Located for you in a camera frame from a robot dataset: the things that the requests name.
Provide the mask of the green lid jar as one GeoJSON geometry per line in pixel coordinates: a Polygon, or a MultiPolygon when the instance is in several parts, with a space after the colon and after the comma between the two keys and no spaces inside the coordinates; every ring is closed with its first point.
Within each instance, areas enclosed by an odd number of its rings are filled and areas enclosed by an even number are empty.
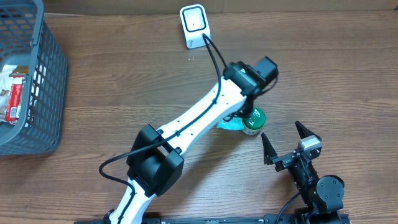
{"type": "Polygon", "coordinates": [[[254,108],[250,116],[243,119],[243,132],[247,135],[256,135],[265,123],[265,112],[259,108],[254,108]]]}

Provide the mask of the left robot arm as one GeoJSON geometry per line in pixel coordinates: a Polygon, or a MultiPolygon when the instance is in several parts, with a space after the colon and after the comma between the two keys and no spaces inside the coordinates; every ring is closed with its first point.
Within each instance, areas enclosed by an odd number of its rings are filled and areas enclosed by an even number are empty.
{"type": "Polygon", "coordinates": [[[254,100],[268,91],[278,74],[269,57],[254,66],[231,62],[211,91],[184,114],[157,129],[144,126],[130,152],[100,166],[125,159],[129,167],[127,180],[120,181],[127,189],[118,207],[104,216],[104,223],[140,223],[153,198],[180,178],[184,154],[221,120],[252,115],[254,100]]]}

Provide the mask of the beige snack pouch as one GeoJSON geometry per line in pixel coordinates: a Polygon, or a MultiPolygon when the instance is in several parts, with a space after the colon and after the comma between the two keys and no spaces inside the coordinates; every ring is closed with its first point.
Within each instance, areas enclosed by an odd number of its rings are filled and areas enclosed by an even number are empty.
{"type": "MultiPolygon", "coordinates": [[[[6,90],[8,84],[7,79],[16,75],[23,75],[25,77],[28,73],[28,70],[29,67],[25,65],[5,65],[3,67],[3,70],[1,71],[1,122],[10,123],[13,125],[18,122],[18,120],[16,122],[7,122],[4,120],[7,110],[7,102],[9,99],[9,91],[6,90]]],[[[19,106],[19,117],[21,112],[21,103],[19,106]]]]}

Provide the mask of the teal tissue packet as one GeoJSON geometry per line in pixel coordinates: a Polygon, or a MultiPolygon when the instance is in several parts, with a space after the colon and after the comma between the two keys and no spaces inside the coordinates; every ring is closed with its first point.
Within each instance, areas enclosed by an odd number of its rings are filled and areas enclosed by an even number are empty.
{"type": "Polygon", "coordinates": [[[229,121],[221,120],[217,126],[220,129],[232,130],[232,131],[241,131],[244,129],[243,121],[241,118],[232,118],[229,121]]]}

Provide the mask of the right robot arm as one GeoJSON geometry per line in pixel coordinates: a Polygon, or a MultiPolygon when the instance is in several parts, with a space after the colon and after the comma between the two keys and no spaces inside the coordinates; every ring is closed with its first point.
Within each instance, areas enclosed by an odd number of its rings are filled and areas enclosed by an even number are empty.
{"type": "Polygon", "coordinates": [[[345,183],[337,175],[319,177],[312,161],[322,151],[322,138],[295,122],[300,136],[298,146],[291,153],[278,156],[269,138],[261,134],[264,163],[274,165],[280,172],[288,170],[298,192],[281,208],[277,215],[266,215],[266,223],[349,223],[342,215],[345,183]]]}

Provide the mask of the red stick packet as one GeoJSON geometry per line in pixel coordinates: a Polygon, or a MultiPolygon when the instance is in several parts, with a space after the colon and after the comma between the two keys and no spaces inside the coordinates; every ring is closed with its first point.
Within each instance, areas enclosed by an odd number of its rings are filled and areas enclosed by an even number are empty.
{"type": "Polygon", "coordinates": [[[9,91],[9,99],[4,120],[7,122],[16,122],[19,119],[19,106],[22,98],[24,76],[12,76],[7,81],[6,90],[9,91]]]}

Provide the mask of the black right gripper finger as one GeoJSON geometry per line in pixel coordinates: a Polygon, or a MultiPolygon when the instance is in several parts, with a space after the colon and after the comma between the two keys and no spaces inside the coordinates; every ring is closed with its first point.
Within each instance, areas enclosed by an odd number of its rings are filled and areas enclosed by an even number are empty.
{"type": "Polygon", "coordinates": [[[300,121],[296,121],[295,126],[297,128],[297,131],[301,139],[307,138],[309,136],[315,136],[319,141],[322,140],[322,138],[319,135],[315,134],[313,131],[306,128],[300,121]]]}
{"type": "Polygon", "coordinates": [[[278,155],[265,133],[261,134],[261,139],[264,151],[264,163],[271,165],[274,163],[273,160],[278,158],[278,155]]]}

